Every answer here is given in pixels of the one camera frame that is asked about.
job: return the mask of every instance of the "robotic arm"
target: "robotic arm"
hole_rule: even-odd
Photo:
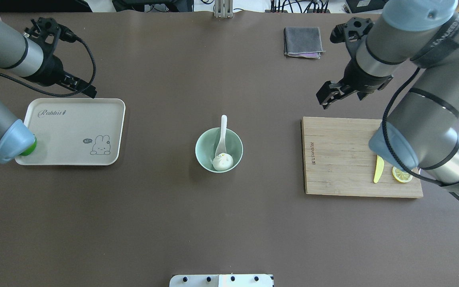
[[[72,96],[82,92],[95,98],[96,90],[91,85],[95,76],[95,63],[84,41],[73,34],[69,28],[56,23],[53,18],[39,18],[37,22],[34,20],[31,22],[33,27],[26,28],[24,34],[21,34],[0,21],[0,68],[41,86],[58,84],[73,92],[63,95],[47,93],[5,74],[0,73],[0,76],[50,96]],[[52,43],[46,42],[49,36],[53,37]],[[79,41],[86,47],[93,63],[93,76],[89,83],[63,70],[61,60],[53,55],[58,40],[71,43]],[[0,102],[0,163],[11,161],[20,154],[27,155],[33,152],[35,146],[35,136]]]
[[[326,109],[352,93],[362,100],[383,89],[407,59],[426,69],[388,115],[390,102],[369,147],[406,171],[420,167],[459,198],[459,133],[451,128],[459,117],[456,5],[456,0],[391,0],[374,24],[352,18],[338,25],[330,40],[344,41],[351,61],[343,78],[326,82],[316,96]]]

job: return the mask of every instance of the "brown table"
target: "brown table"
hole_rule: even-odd
[[[278,287],[459,286],[459,202],[439,187],[423,184],[417,200],[304,194],[300,119],[380,118],[414,70],[323,110],[316,91],[349,60],[328,38],[349,15],[2,18],[22,31],[38,16],[88,42],[98,96],[127,113],[113,165],[0,165],[0,287],[165,287],[173,274],[231,272],[274,274]],[[319,26],[322,59],[284,57],[285,26]],[[91,75],[82,45],[60,43],[56,55]],[[22,118],[40,97],[0,79],[0,99]],[[244,157],[211,174],[194,144],[223,113]]]

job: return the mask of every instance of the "gray cloth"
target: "gray cloth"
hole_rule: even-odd
[[[284,28],[284,54],[286,56],[319,59],[323,51],[319,27]]]

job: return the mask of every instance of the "white spoon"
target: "white spoon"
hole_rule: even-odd
[[[228,117],[224,114],[221,116],[221,138],[217,149],[215,149],[214,158],[221,153],[226,153],[226,126],[228,125]]]

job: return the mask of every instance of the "cutting board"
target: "cutting board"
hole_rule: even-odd
[[[373,183],[377,155],[368,141],[380,120],[362,118],[302,119],[304,180],[306,193],[315,195],[369,197],[423,197],[421,181],[400,183],[385,162],[378,183]]]

